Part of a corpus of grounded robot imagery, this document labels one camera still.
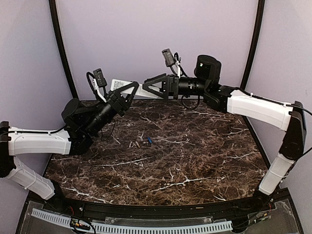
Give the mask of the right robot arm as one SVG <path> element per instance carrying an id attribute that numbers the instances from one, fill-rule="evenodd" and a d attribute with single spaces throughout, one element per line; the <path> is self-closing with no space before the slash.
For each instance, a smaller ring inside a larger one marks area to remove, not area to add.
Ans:
<path id="1" fill-rule="evenodd" d="M 304 155 L 306 140 L 305 110 L 301 102 L 279 102 L 247 93 L 239 87 L 219 84 L 221 62 L 208 55 L 199 55 L 194 77 L 182 68 L 171 75 L 161 74 L 143 83 L 143 89 L 162 99 L 179 96 L 202 97 L 211 109 L 222 113 L 242 115 L 268 123 L 285 131 L 278 155 L 261 180 L 258 191 L 249 200 L 249 208 L 260 211 L 268 203 L 278 184 Z"/>

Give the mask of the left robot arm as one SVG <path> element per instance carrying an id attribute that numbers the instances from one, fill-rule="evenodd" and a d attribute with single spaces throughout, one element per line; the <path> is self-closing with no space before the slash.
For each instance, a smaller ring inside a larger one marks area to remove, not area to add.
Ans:
<path id="1" fill-rule="evenodd" d="M 16 156 L 21 154 L 82 155 L 93 144 L 93 137 L 116 115 L 124 116 L 130 108 L 139 84 L 134 81 L 113 91 L 93 106 L 79 99 L 70 100 L 61 113 L 65 126 L 59 130 L 23 130 L 0 123 L 0 176 L 49 200 L 57 212 L 69 208 L 56 182 L 30 169 Z"/>

